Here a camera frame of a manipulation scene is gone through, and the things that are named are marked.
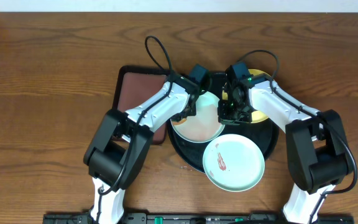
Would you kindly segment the yellow plate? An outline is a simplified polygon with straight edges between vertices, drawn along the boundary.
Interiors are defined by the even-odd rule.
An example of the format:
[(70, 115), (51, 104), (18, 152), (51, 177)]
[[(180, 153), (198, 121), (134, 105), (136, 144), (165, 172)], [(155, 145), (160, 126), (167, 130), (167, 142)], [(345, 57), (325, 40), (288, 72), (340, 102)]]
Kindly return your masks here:
[[(256, 75), (263, 74), (265, 72), (262, 71), (262, 70), (258, 70), (258, 69), (249, 69), (249, 73), (252, 76), (256, 76)], [(222, 93), (221, 93), (221, 99), (222, 100), (227, 100), (228, 99), (228, 93), (225, 90), (223, 90)], [(249, 121), (249, 123), (260, 123), (260, 122), (265, 121), (268, 118), (269, 117), (266, 114), (264, 114), (263, 112), (261, 112), (261, 111), (253, 111), (251, 113), (251, 121)]]

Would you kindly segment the green and yellow sponge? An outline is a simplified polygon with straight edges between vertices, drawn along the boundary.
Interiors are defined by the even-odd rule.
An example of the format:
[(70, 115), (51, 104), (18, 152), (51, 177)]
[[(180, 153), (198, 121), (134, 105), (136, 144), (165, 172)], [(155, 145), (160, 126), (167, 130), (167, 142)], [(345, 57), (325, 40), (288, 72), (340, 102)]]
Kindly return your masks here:
[(175, 120), (171, 120), (171, 123), (173, 125), (179, 125), (179, 124), (182, 124), (186, 121), (186, 118), (182, 118), (182, 119), (175, 119)]

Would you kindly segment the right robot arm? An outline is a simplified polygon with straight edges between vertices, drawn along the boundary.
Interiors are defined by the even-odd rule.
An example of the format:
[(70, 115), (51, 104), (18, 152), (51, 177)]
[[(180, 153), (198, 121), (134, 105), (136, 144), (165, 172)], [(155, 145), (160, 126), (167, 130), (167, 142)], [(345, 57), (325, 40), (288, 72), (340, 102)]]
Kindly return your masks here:
[(228, 75), (223, 87), (227, 99), (219, 103), (220, 122), (249, 123), (260, 111), (284, 133), (288, 170), (294, 181), (283, 208), (290, 223), (316, 223), (326, 197), (350, 191), (335, 187), (345, 176), (357, 178), (357, 165), (349, 149), (341, 117), (334, 110), (321, 112), (283, 91), (266, 73), (241, 78)]

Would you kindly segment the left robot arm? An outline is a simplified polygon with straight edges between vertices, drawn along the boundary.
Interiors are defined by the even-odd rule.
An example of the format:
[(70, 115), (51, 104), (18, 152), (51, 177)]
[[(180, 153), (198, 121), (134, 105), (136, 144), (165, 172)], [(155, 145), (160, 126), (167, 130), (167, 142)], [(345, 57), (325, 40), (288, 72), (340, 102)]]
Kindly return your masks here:
[(154, 133), (172, 117), (194, 116), (200, 92), (199, 84), (172, 73), (141, 105), (104, 115), (83, 158), (95, 187), (93, 223), (120, 221), (125, 191), (139, 175)]

